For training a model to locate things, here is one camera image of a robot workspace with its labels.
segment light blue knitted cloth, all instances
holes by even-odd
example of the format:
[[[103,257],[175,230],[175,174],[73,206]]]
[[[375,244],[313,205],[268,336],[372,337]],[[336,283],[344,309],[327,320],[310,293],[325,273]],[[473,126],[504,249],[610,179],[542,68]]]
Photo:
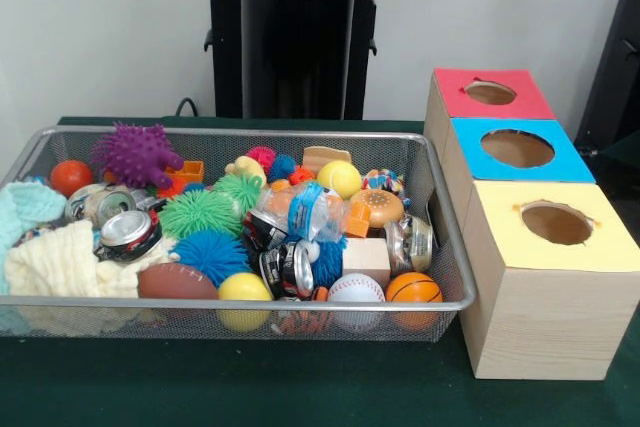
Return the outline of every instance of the light blue knitted cloth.
[[[0,190],[0,294],[8,294],[4,263],[9,249],[42,222],[62,216],[67,199],[36,182],[13,182]]]

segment wooden block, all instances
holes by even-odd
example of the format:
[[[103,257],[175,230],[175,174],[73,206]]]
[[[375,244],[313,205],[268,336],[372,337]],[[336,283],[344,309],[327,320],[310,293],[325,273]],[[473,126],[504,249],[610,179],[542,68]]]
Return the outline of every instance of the wooden block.
[[[640,249],[599,187],[475,181],[463,237],[476,377],[606,376],[640,300]]]
[[[322,167],[334,160],[344,160],[351,164],[351,152],[330,147],[305,147],[302,166],[317,175]]]
[[[348,239],[342,254],[342,275],[365,274],[382,289],[389,285],[391,265],[385,239]]]

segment pink spiky ball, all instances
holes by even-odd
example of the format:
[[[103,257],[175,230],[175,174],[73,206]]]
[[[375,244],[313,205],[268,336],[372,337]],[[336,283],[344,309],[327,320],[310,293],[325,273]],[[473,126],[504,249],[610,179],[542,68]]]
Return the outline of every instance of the pink spiky ball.
[[[161,125],[141,127],[115,124],[113,134],[103,135],[91,152],[92,162],[101,174],[111,172],[127,187],[154,184],[168,189],[173,184],[165,174],[167,167],[182,169],[184,160],[171,148]]]

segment blue spiky ball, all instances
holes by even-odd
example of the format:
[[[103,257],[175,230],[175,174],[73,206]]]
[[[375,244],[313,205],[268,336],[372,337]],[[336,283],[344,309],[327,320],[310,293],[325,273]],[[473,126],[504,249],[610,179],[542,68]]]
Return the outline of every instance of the blue spiky ball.
[[[216,288],[233,274],[251,272],[242,243],[225,232],[196,232],[180,241],[173,252],[180,256],[181,264],[198,269]]]

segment green spiky ball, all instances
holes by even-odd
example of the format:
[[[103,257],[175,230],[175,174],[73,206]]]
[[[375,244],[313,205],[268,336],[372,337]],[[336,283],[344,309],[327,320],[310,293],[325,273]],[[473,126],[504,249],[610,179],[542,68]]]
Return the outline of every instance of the green spiky ball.
[[[198,190],[178,195],[158,214],[162,230],[182,240],[202,230],[227,232],[238,236],[242,225],[235,215],[232,200],[226,195]]]

